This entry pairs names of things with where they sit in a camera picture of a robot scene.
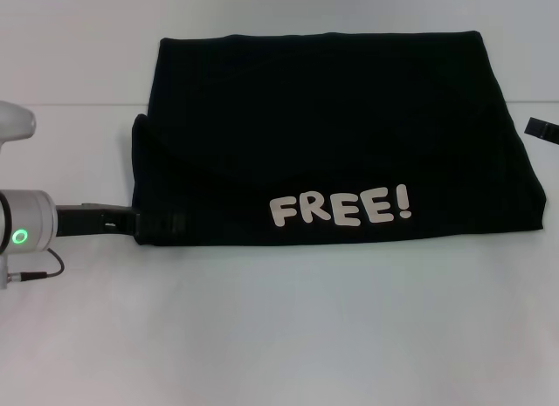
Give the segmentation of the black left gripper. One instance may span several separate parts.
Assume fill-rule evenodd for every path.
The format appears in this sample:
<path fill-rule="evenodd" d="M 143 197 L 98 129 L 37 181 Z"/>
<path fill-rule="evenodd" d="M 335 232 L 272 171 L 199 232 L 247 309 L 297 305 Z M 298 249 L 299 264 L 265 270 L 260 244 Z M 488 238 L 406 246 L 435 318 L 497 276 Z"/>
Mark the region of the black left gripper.
<path fill-rule="evenodd" d="M 133 236 L 136 223 L 138 237 L 183 237 L 188 229 L 183 213 L 142 212 L 138 215 L 131 207 L 95 203 L 58 205 L 56 210 L 56 237 Z"/>

